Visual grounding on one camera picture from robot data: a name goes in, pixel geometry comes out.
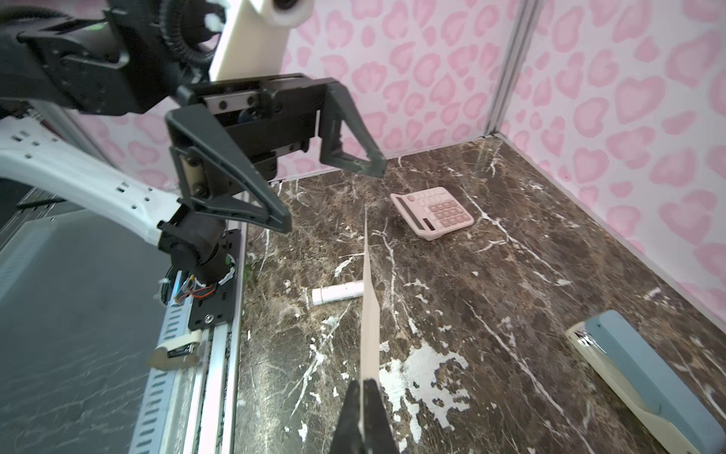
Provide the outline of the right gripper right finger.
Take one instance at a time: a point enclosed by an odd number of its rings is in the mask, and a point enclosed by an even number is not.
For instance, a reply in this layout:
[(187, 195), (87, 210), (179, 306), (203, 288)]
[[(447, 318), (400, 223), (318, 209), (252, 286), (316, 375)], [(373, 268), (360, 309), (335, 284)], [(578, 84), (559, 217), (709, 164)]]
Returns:
[(393, 438), (391, 424), (377, 381), (372, 378), (362, 382), (360, 432), (362, 453), (400, 453)]

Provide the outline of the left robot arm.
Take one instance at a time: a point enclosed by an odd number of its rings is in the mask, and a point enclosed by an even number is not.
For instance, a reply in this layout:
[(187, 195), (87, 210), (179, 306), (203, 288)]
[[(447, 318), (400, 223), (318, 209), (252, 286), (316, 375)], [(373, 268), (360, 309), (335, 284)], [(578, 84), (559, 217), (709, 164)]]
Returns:
[[(200, 330), (234, 318), (244, 266), (229, 221), (287, 233), (271, 191), (281, 156), (321, 140), (324, 165), (380, 177), (387, 162), (348, 89), (282, 71), (310, 1), (111, 1), (81, 19), (43, 5), (1, 7), (1, 175), (132, 231), (183, 276), (170, 304)], [(68, 116), (164, 118), (180, 190), (120, 171)]]

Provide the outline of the beige lined letter paper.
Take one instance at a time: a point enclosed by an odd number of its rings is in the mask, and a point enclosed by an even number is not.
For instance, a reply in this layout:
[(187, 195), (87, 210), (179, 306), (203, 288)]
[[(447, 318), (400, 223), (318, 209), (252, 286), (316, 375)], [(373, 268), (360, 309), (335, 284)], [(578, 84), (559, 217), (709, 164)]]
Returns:
[(368, 210), (364, 213), (363, 297), (360, 325), (360, 380), (379, 381), (380, 369), (380, 304), (372, 283), (369, 246)]

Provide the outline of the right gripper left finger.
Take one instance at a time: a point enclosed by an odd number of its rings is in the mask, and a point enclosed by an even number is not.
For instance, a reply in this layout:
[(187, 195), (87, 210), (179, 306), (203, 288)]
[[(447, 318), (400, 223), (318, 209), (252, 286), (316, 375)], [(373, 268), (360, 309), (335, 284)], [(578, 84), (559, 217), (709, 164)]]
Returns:
[(359, 429), (360, 385), (357, 380), (350, 382), (345, 394), (338, 423), (333, 434), (330, 454), (361, 453), (363, 439)]

